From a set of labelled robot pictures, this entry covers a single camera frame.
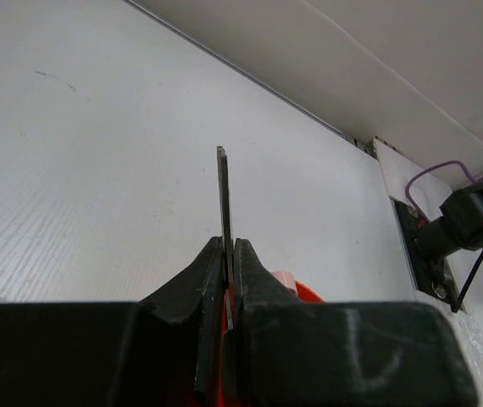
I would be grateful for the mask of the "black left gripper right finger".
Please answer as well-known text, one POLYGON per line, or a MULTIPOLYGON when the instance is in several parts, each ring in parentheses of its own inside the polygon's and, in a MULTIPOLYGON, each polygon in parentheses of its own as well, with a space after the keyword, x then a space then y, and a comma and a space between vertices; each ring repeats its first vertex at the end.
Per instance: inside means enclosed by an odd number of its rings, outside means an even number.
POLYGON ((475 381, 435 307, 308 303, 236 242, 236 384, 243 406, 476 406, 475 381))

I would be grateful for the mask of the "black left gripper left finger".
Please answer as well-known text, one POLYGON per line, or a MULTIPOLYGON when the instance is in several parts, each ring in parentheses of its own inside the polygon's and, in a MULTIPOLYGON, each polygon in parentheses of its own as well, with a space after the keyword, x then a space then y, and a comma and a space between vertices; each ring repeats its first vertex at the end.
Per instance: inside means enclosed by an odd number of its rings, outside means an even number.
POLYGON ((223 248, 137 302, 0 303, 0 406, 215 406, 223 248))

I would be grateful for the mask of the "black handled scissors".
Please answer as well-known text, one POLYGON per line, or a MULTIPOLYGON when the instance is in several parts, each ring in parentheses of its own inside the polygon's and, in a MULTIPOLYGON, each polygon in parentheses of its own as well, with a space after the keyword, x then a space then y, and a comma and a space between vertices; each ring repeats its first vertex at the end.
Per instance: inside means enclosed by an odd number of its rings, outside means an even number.
POLYGON ((223 335, 221 389, 224 406, 238 406, 236 379, 236 333, 234 324, 235 282, 233 274, 233 240, 230 217, 228 159, 222 146, 217 147, 219 203, 225 272, 226 331, 223 335))

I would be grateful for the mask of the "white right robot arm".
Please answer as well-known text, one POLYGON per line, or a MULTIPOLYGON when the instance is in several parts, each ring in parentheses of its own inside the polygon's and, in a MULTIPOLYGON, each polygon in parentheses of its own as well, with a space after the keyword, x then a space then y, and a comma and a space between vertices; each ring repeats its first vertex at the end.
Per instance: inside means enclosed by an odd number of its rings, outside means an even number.
POLYGON ((459 250, 483 248, 483 182, 453 192, 440 211, 439 218, 414 233, 423 258, 438 261, 459 250))

